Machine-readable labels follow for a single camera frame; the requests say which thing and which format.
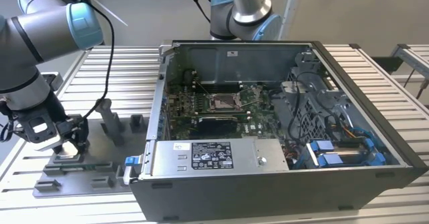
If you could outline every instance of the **slotted aluminum surface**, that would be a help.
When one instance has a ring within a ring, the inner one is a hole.
[[[429,164],[429,114],[397,82],[359,49],[327,45],[328,52],[362,88],[394,128]],[[69,113],[87,111],[101,95],[108,47],[81,56],[58,91]],[[157,74],[157,47],[116,47],[108,97],[120,115],[148,114]],[[52,152],[36,152],[18,142],[1,165],[0,219],[30,218],[49,223],[137,223],[144,215],[131,193],[66,198],[32,197],[32,187]],[[358,211],[199,221],[195,223],[427,223],[429,173],[406,188],[385,191]]]

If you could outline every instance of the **white wall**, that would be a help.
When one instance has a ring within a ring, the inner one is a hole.
[[[300,0],[287,39],[358,43],[373,55],[429,41],[429,0]]]
[[[204,40],[209,25],[192,0],[99,0],[128,24],[113,20],[117,45],[156,45],[161,40]],[[199,0],[209,17],[209,4]],[[274,11],[283,15],[286,0],[272,0]],[[109,42],[108,28],[105,41]]]

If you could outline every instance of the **small black part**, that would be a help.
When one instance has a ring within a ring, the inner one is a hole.
[[[105,164],[100,164],[95,166],[95,170],[97,172],[111,172],[115,171],[113,162],[107,162]]]
[[[61,164],[49,164],[42,168],[42,172],[46,176],[64,175],[65,172],[61,170]]]
[[[371,59],[389,74],[398,70],[403,62],[398,57],[371,57]]]
[[[352,48],[352,49],[360,49],[359,45],[356,43],[350,43],[348,46]]]
[[[56,75],[54,74],[41,74],[41,77],[44,78],[46,84],[49,85],[50,87],[50,90],[53,91],[53,88],[52,88],[52,82],[56,78]]]
[[[95,177],[91,180],[92,188],[111,188],[113,186],[113,182],[108,176]]]
[[[399,48],[402,48],[402,49],[410,49],[410,47],[407,46],[407,44],[398,44],[397,45]]]
[[[187,69],[183,71],[183,85],[184,86],[192,85],[192,80],[193,80],[192,72],[193,72],[192,69]]]
[[[131,132],[133,134],[143,133],[147,129],[143,115],[131,115],[129,119]]]
[[[34,189],[40,192],[57,191],[60,186],[60,183],[54,179],[50,181],[38,180],[34,184]]]
[[[62,151],[62,146],[58,145],[58,146],[53,147],[52,150],[53,150],[53,153],[54,153],[54,154],[58,154],[58,153]]]
[[[132,184],[133,182],[137,182],[137,181],[139,181],[137,178],[132,178],[132,179],[129,179],[129,184]]]

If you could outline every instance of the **blue latch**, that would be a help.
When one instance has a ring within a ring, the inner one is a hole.
[[[136,166],[139,165],[139,159],[140,157],[137,156],[129,156],[125,158],[125,166]]]
[[[330,140],[314,140],[310,143],[312,151],[328,152],[334,151],[334,145]]]
[[[323,154],[316,158],[316,161],[319,162],[319,166],[322,168],[332,167],[335,165],[343,164],[339,155],[336,153],[332,154]]]

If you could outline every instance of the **robotic arm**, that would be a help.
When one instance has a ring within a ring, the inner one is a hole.
[[[87,137],[85,121],[65,115],[36,65],[99,45],[100,25],[89,6],[72,0],[18,0],[18,6],[25,15],[0,18],[0,111],[9,118],[2,140],[17,121],[14,133],[38,150],[65,141],[77,148]]]
[[[40,146],[61,149],[69,141],[84,148],[87,120],[66,116],[64,108],[37,71],[36,65],[103,42],[100,25],[91,7],[74,0],[18,0],[24,15],[0,16],[0,112],[9,123],[1,132],[14,133]],[[274,40],[280,17],[270,0],[211,0],[212,39]]]

